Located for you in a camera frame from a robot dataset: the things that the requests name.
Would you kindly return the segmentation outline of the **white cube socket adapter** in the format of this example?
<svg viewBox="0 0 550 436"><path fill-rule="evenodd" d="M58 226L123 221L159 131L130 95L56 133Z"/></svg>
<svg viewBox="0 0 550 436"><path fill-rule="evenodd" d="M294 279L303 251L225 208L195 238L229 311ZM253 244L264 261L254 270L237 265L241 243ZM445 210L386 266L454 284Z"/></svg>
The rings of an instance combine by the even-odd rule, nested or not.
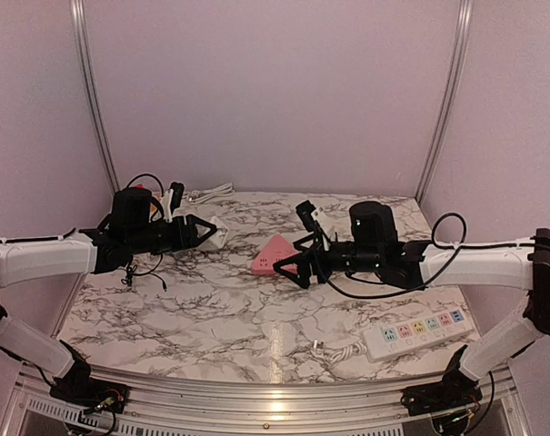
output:
<svg viewBox="0 0 550 436"><path fill-rule="evenodd" d="M207 251L220 250L225 247L230 229L229 227L217 216L213 216L210 223L216 227L216 232L204 243L204 248Z"/></svg>

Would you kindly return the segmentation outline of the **pink triangular power strip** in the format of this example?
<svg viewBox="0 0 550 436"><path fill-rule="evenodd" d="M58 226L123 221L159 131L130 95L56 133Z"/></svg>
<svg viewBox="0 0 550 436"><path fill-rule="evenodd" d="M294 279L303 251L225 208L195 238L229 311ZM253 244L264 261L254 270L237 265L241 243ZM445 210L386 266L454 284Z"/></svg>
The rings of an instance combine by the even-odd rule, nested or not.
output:
<svg viewBox="0 0 550 436"><path fill-rule="evenodd" d="M251 274L255 276L276 275L274 264L298 254L293 245L281 234L274 235L251 264Z"/></svg>

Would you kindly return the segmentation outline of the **black power adapter with cable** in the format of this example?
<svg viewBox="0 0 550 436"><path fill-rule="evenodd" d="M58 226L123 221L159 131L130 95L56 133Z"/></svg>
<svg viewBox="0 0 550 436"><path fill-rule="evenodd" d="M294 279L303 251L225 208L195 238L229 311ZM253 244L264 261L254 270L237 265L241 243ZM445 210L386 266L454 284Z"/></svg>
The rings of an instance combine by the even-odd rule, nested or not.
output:
<svg viewBox="0 0 550 436"><path fill-rule="evenodd" d="M162 290L166 292L168 289L166 281L157 273L157 269L160 265L161 265L161 260L159 260L159 262L153 268L150 268L149 270L144 272L139 272L138 266L136 264L132 264L132 263L128 264L122 268L122 271L124 272L125 275L121 279L121 284L127 287L132 287L135 278L153 276L160 281Z"/></svg>

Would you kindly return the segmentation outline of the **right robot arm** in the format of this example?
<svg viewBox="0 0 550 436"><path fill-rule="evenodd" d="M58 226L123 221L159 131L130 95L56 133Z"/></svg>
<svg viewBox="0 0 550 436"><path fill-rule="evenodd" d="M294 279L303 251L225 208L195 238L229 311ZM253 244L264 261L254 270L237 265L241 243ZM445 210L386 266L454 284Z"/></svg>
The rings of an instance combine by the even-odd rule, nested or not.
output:
<svg viewBox="0 0 550 436"><path fill-rule="evenodd" d="M436 238L401 242L392 209L375 201L349 209L352 240L330 238L322 214L309 202L296 207L308 235L294 243L295 255L273 269L306 289L329 283L332 273L372 273L401 296L431 286L483 285L526 293L520 305L478 341L453 354L440 381L404 389L409 415L434 413L479 401L478 383L495 366L550 336L550 230L501 243L440 243Z"/></svg>

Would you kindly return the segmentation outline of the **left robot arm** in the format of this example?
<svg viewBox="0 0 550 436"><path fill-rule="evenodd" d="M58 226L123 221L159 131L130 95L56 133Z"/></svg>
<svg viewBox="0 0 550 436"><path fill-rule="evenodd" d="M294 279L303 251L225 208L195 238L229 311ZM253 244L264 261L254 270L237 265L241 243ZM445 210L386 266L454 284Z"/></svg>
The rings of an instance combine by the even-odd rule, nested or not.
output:
<svg viewBox="0 0 550 436"><path fill-rule="evenodd" d="M130 181L115 192L111 212L95 228L0 239L0 289L46 277L110 273L130 267L137 254L163 256L200 246L217 227L192 214L176 216L183 193L182 183L172 183L155 198ZM72 346L9 316L1 304L0 351L35 366L57 399L88 405L124 400L124 387L93 378Z"/></svg>

